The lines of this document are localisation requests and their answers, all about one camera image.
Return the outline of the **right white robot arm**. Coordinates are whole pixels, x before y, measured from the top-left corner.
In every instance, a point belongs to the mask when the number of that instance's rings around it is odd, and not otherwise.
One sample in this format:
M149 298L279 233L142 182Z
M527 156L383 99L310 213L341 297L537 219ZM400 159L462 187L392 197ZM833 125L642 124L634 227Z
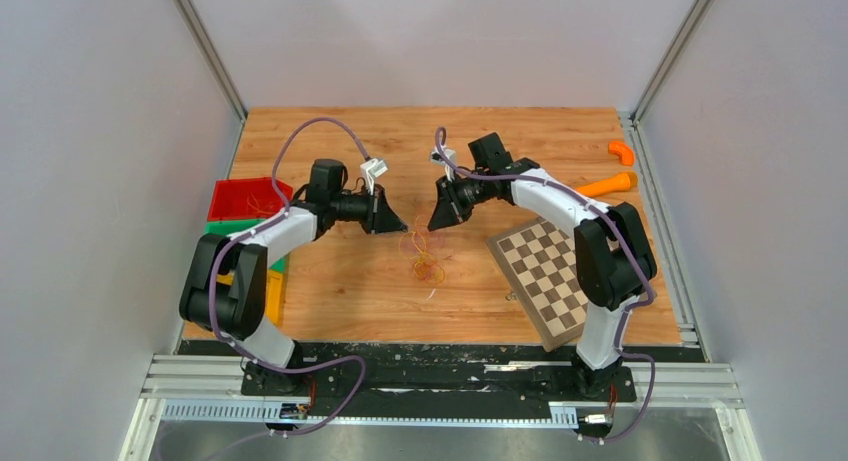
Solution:
M576 278L588 298L588 312L571 371L571 384L584 398L596 398L611 384L608 367L622 357L621 341L630 313L656 296L650 281L657 263L638 210L611 206L557 181L539 163L513 159L496 133L468 145L474 165L456 163L447 131L434 133L432 162L444 166L436 182L437 201L427 228L436 231L468 221L475 206L492 199L533 212L574 242Z

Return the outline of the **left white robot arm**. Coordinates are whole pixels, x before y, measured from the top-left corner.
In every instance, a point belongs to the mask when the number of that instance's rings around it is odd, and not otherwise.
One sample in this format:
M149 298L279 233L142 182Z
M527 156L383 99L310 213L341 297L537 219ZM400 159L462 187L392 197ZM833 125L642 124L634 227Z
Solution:
M297 344L265 313L268 268L318 240L337 222L357 222L370 235L406 231L377 182L387 170L381 158L366 160L360 166L365 185L352 191L345 187L347 168L342 162L318 159L302 188L303 199L286 203L252 228L228 236L201 236L180 297L180 317L268 369L267 381L280 394L300 391L306 369L294 360Z

